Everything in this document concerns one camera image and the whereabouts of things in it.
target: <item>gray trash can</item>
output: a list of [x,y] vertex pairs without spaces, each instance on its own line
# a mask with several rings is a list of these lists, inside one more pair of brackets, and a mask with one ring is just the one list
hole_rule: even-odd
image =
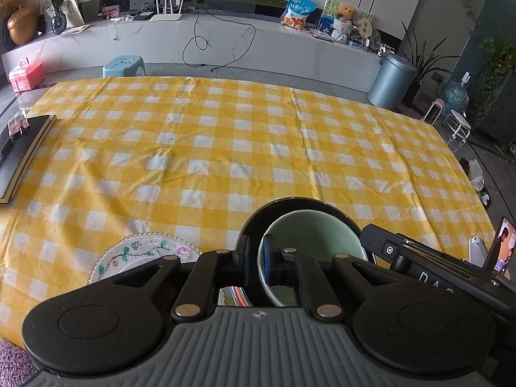
[[417,68],[392,53],[383,55],[380,64],[380,71],[367,94],[367,99],[375,106],[394,110],[402,102],[417,74]]

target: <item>yellow checkered tablecloth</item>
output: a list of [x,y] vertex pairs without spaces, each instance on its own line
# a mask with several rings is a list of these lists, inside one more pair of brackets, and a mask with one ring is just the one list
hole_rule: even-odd
[[309,196],[457,257],[494,230],[458,161],[425,123],[289,87],[187,77],[61,83],[12,204],[0,209],[0,334],[21,344],[38,302],[86,283],[124,235],[234,248],[249,215]]

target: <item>pink toolbox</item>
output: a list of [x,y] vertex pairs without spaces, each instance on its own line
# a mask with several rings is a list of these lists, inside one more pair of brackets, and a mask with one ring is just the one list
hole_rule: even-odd
[[16,66],[9,73],[9,81],[15,92],[32,90],[43,81],[43,64],[40,60],[29,63],[27,58],[22,59],[20,65]]

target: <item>gray wall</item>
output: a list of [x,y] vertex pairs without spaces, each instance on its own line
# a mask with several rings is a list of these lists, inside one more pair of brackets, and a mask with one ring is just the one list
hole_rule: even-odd
[[[481,12],[484,0],[474,0],[477,7],[477,15]],[[448,36],[446,43],[440,47],[442,55],[461,55],[470,37],[473,23],[466,13],[460,0],[419,0],[410,28],[413,28],[420,45],[427,41],[426,47],[429,53],[432,48]],[[401,51],[410,53],[407,38],[402,42]],[[453,71],[457,63],[456,59],[443,60],[436,66]],[[435,95],[437,83],[430,79],[429,74],[422,82],[421,89],[424,93]]]
[[468,87],[478,85],[476,79],[488,56],[486,51],[480,48],[486,36],[516,40],[516,0],[485,0],[477,27],[451,75],[453,81],[459,81],[464,72],[469,71],[473,78]]

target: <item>floor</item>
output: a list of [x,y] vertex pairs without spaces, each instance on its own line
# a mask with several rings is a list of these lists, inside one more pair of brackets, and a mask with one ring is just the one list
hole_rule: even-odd
[[[345,99],[356,100],[367,103],[367,94],[357,90],[348,89],[317,80],[310,80],[300,77],[288,76],[285,74],[269,73],[252,69],[224,67],[212,71],[213,66],[205,65],[200,67],[189,67],[184,64],[146,64],[148,76],[192,76],[208,78],[225,78],[262,82],[265,84],[276,84],[296,89],[312,90],[319,93],[337,96]],[[33,91],[16,95],[11,86],[7,83],[0,84],[0,129],[7,125],[19,108],[30,108],[53,84],[60,81],[73,81],[86,78],[97,78],[102,76],[101,67],[80,68],[75,70],[62,71],[47,74],[42,85]],[[419,113],[400,105],[399,112],[411,117],[421,118]],[[442,125],[436,126],[440,134],[448,139],[449,130]],[[455,155],[458,159],[464,157],[466,160],[474,160],[481,164],[483,178],[486,187],[491,195],[492,205],[488,209],[488,215],[496,228],[501,217],[508,217],[513,223],[516,222],[516,163],[511,156],[500,154],[489,139],[480,134],[470,137],[471,143],[458,148]]]

